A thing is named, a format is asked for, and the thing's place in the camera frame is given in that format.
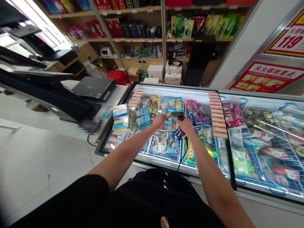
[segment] person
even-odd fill
[[[254,227],[187,118],[177,123],[192,143],[209,206],[185,177],[169,169],[139,172],[116,189],[136,155],[164,123],[165,115],[157,115],[149,127],[12,227]]]

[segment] red sign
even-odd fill
[[[264,53],[304,58],[304,11],[284,29]]]
[[[304,76],[304,69],[254,62],[231,90],[275,93]]]

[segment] white wall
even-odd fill
[[[259,0],[209,87],[228,89],[237,73],[299,2]]]

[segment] black clothing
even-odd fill
[[[225,227],[178,172],[148,169],[109,195],[106,180],[86,175],[11,227]]]

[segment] white box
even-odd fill
[[[166,73],[165,74],[165,84],[181,84],[181,74],[180,73]]]
[[[147,83],[158,83],[159,82],[159,78],[145,78],[143,80],[143,82],[147,82]]]
[[[169,66],[169,62],[167,62],[165,73],[179,73],[179,74],[181,74],[183,72],[182,71],[183,66],[175,66],[175,65],[178,65],[179,62],[174,62],[173,64],[174,65]]]
[[[164,65],[150,65],[148,67],[148,75],[150,78],[153,77],[161,77],[162,80],[162,76],[164,75]]]

